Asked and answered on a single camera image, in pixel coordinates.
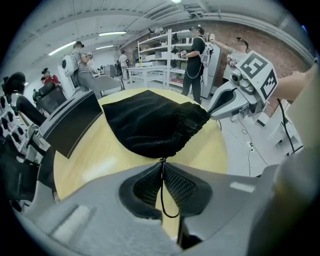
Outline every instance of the man in gray shirt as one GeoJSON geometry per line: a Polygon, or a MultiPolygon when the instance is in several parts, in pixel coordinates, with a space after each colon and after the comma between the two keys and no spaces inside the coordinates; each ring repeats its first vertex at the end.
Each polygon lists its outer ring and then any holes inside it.
{"type": "Polygon", "coordinates": [[[80,41],[77,41],[73,45],[72,55],[78,63],[78,69],[73,73],[75,83],[80,86],[83,92],[89,89],[94,91],[96,98],[100,99],[102,97],[101,92],[95,88],[96,79],[87,66],[88,61],[92,58],[92,54],[88,54],[84,49],[84,45],[80,41]]]}

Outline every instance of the white table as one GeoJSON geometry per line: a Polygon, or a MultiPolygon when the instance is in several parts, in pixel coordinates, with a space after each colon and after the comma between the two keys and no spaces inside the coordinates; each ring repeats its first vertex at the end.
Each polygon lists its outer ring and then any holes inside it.
{"type": "Polygon", "coordinates": [[[142,79],[143,86],[148,88],[149,81],[162,81],[163,87],[166,86],[166,78],[167,78],[167,66],[166,65],[155,65],[155,66],[143,66],[143,67],[129,67],[127,70],[129,71],[129,79],[130,83],[133,83],[133,78],[142,79]],[[153,74],[148,76],[148,72],[152,71],[162,71],[162,74],[153,74]],[[132,72],[139,72],[142,74],[132,75],[132,72]]]}

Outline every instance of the man in black shirt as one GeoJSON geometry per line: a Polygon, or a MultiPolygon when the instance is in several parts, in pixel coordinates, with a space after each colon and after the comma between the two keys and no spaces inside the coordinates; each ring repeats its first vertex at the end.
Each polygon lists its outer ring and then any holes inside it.
{"type": "Polygon", "coordinates": [[[191,52],[181,56],[181,58],[183,59],[188,58],[186,70],[184,73],[183,90],[181,94],[187,96],[189,93],[190,85],[192,85],[193,99],[200,104],[200,80],[204,72],[204,66],[201,63],[200,54],[202,54],[206,48],[205,41],[203,40],[203,34],[205,31],[200,26],[192,27],[190,30],[193,37],[191,52]]]}

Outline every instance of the ceiling light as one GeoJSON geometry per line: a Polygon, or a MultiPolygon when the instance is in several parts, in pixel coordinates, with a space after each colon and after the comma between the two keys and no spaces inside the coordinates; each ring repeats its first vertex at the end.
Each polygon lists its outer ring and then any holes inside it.
{"type": "Polygon", "coordinates": [[[106,45],[106,46],[98,47],[98,48],[96,48],[96,50],[100,50],[103,48],[109,48],[109,47],[113,47],[113,45],[106,45]]]}
{"type": "Polygon", "coordinates": [[[66,45],[64,45],[64,46],[62,46],[62,47],[54,50],[53,52],[50,52],[50,53],[49,53],[49,56],[54,55],[55,53],[61,51],[61,50],[64,49],[64,48],[67,48],[68,46],[72,46],[72,45],[74,45],[75,43],[76,43],[76,41],[70,42],[70,43],[68,43],[68,44],[66,44],[66,45]]]}
{"type": "Polygon", "coordinates": [[[111,36],[111,35],[123,35],[127,32],[109,32],[109,33],[102,33],[102,34],[99,34],[99,37],[102,37],[102,36],[111,36]]]}

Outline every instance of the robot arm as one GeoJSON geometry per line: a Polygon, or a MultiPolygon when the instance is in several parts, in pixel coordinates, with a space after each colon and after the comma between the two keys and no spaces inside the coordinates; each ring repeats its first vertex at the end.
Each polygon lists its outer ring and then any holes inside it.
{"type": "Polygon", "coordinates": [[[261,112],[278,85],[273,64],[255,51],[235,67],[229,81],[215,91],[210,101],[208,113],[214,120],[261,112]]]}

